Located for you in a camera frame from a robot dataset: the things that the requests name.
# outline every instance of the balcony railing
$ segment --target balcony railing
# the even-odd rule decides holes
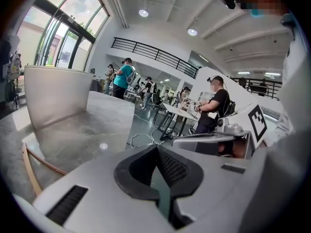
[[[259,96],[270,97],[278,100],[278,92],[282,82],[265,81],[260,79],[231,78],[250,93],[257,93]]]
[[[188,64],[187,62],[179,59],[178,57],[157,49],[155,47],[123,38],[115,37],[115,40],[112,44],[112,48],[121,49],[125,51],[129,51],[132,53],[137,53],[148,58],[154,59],[156,61],[167,64],[170,67],[173,67],[183,73],[189,75],[190,77],[196,77],[198,69],[194,66]]]

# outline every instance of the cap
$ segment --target cap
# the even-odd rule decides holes
[[[215,76],[213,79],[212,79],[212,81],[213,80],[218,80],[218,81],[220,81],[220,82],[224,82],[224,79],[222,78],[222,77],[220,77],[220,76]]]

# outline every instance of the white cable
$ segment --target white cable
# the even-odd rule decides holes
[[[137,117],[138,117],[140,120],[146,121],[148,124],[150,124],[150,125],[152,125],[152,126],[158,127],[157,125],[151,124],[150,122],[148,122],[148,121],[145,120],[145,119],[140,118],[139,116],[137,116]],[[146,135],[146,136],[148,136],[148,137],[152,140],[151,144],[153,144],[153,143],[155,142],[156,144],[161,145],[164,141],[162,141],[161,143],[158,143],[158,142],[156,142],[155,139],[152,137],[153,132],[156,131],[156,130],[157,130],[157,129],[153,130],[153,131],[151,132],[151,135],[148,135],[148,134],[137,134],[137,135],[131,137],[131,144],[130,144],[131,148],[134,149],[134,148],[136,148],[136,147],[139,147],[139,146],[137,146],[137,145],[135,145],[134,147],[132,146],[133,138],[135,138],[135,137],[138,136],[138,135]]]

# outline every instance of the glass wall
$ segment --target glass wall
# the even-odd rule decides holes
[[[77,22],[79,29],[67,17]],[[22,65],[83,71],[92,43],[107,18],[99,0],[36,0],[17,33]]]

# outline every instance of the counter top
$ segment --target counter top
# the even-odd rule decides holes
[[[1,174],[13,193],[32,202],[35,193],[22,157],[23,142],[48,163],[70,172],[103,154],[124,151],[133,115],[134,104],[93,91],[86,112],[38,131],[31,125],[27,107],[20,109],[0,120]],[[42,189],[60,178],[34,158],[30,160]]]

